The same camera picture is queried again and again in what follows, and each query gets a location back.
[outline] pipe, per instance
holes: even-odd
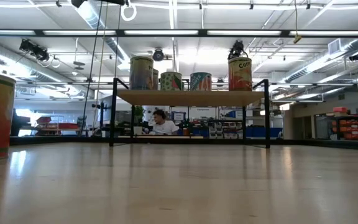
[[[75,8],[75,10],[91,28],[98,29],[99,20],[100,20],[99,30],[104,30],[105,28],[107,28],[105,26],[106,21],[103,21],[102,18],[99,18],[99,15],[96,10],[96,3],[94,1],[85,1],[79,9]],[[114,38],[104,37],[103,40],[110,47],[113,53],[117,52],[118,59],[120,60],[121,63],[129,62],[130,58],[125,53],[125,51],[120,47],[120,45],[118,45],[118,43],[116,42],[116,40],[114,40]]]
[[[56,73],[54,71],[52,71],[51,69],[48,68],[43,68],[40,65],[38,65],[37,63],[22,57],[8,49],[5,49],[4,47],[0,46],[0,59],[7,62],[10,61],[11,66],[13,66],[14,71],[18,72],[17,76],[20,77],[20,73],[24,73],[27,72],[28,75],[25,76],[25,78],[31,78],[31,79],[36,79],[37,75],[36,72],[38,73],[38,75],[41,76],[42,79],[44,80],[52,80],[52,82],[72,82],[73,80],[59,74]],[[86,91],[86,88],[83,86],[77,86],[76,89],[81,90],[81,91]]]
[[[345,57],[346,55],[352,54],[353,52],[358,51],[358,39],[353,40],[352,42],[348,43],[343,47],[343,52],[338,55],[337,57],[330,58],[332,55],[328,54],[327,52],[324,52],[317,57],[309,60],[306,62],[305,65],[295,68],[288,72],[288,76],[283,79],[283,81],[289,83],[293,80],[296,80],[297,78],[300,78],[304,75],[307,75],[313,71],[316,71],[320,68],[325,67],[326,65],[333,63],[335,59]]]

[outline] cable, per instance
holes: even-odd
[[[103,7],[103,4],[100,4],[99,19],[98,19],[98,28],[96,28],[96,33],[99,32],[100,15],[102,14],[102,7]],[[88,102],[88,95],[89,95],[90,88],[91,88],[93,60],[94,60],[94,53],[95,53],[95,51],[96,51],[96,43],[97,43],[97,41],[98,41],[98,36],[95,35],[95,37],[94,37],[94,44],[93,44],[93,52],[92,52],[91,70],[89,71],[88,88],[86,89],[86,95],[85,95],[85,105],[84,105],[83,119],[85,119],[86,103]],[[80,137],[82,136],[83,130],[84,130],[84,120],[83,120],[82,125],[81,125]]]
[[[104,22],[105,22],[105,25],[104,25],[104,32],[103,32],[103,40],[106,36],[106,29],[107,29],[107,16],[108,16],[108,9],[109,9],[109,5],[106,6],[106,17],[104,19]],[[95,132],[95,129],[94,129],[94,126],[95,126],[95,122],[97,120],[96,118],[96,113],[98,111],[98,100],[99,100],[99,86],[100,86],[100,77],[101,77],[101,74],[102,74],[102,61],[103,61],[103,53],[104,53],[104,43],[105,41],[103,41],[102,43],[102,55],[101,55],[101,60],[100,60],[100,67],[99,67],[99,80],[98,80],[98,87],[97,87],[97,90],[98,90],[98,93],[96,94],[96,106],[94,107],[94,113],[93,113],[93,125],[92,125],[92,134],[94,134]]]
[[[298,7],[296,6],[296,0],[294,0],[295,5],[295,32],[298,35]]]
[[[30,52],[26,52],[21,58],[19,58],[15,63],[19,62],[20,60],[22,60],[24,58],[24,56],[26,56],[28,53]]]

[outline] hanging rope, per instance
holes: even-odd
[[[109,5],[106,6],[106,17],[104,18],[105,25],[104,25],[104,32],[103,32],[103,40],[104,40],[104,38],[105,38],[105,36],[106,36],[107,16],[108,16],[108,12],[109,12],[108,9],[109,9]],[[102,73],[102,62],[103,62],[103,54],[104,54],[104,43],[105,43],[105,41],[103,41],[103,43],[102,43],[102,56],[101,56],[101,58],[100,58],[99,79],[98,79],[98,87],[97,87],[98,93],[96,94],[96,106],[94,107],[94,113],[93,113],[93,125],[92,125],[92,130],[93,130],[93,132],[92,132],[92,134],[94,134],[94,132],[95,132],[94,126],[95,126],[95,124],[96,124],[97,118],[99,117],[99,116],[96,117],[96,114],[98,113],[99,86],[100,86],[100,77],[101,77],[101,73]]]
[[[82,123],[81,123],[80,137],[82,136],[82,132],[84,131],[86,103],[88,102],[88,95],[89,95],[90,88],[91,88],[93,60],[94,60],[94,53],[95,53],[95,50],[96,50],[96,43],[97,43],[97,41],[98,41],[98,32],[99,32],[99,25],[100,25],[100,16],[101,16],[101,14],[102,14],[102,7],[103,7],[103,4],[100,4],[99,19],[98,19],[98,28],[96,28],[96,35],[95,35],[95,37],[94,37],[93,52],[92,52],[92,61],[91,61],[91,70],[90,70],[90,72],[89,72],[88,88],[86,89],[86,95],[85,95],[85,105],[84,105],[84,112],[83,112],[83,120],[82,120]]]

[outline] metal pole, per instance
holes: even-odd
[[[270,99],[269,99],[269,80],[264,80],[265,89],[265,137],[266,149],[270,149]]]
[[[131,107],[131,139],[134,138],[135,105]]]
[[[242,107],[242,143],[246,144],[247,139],[247,107]]]
[[[116,124],[116,103],[117,103],[117,80],[114,78],[112,83],[112,97],[111,97],[111,117],[110,117],[110,146],[114,146],[114,127]]]
[[[99,122],[100,131],[102,131],[102,127],[103,127],[103,116],[104,116],[104,103],[101,102],[100,103],[100,122]]]

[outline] air vent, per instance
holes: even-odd
[[[336,39],[328,44],[328,53],[330,55],[336,54],[341,51],[341,40]]]
[[[339,94],[338,95],[338,100],[345,100],[345,94]]]

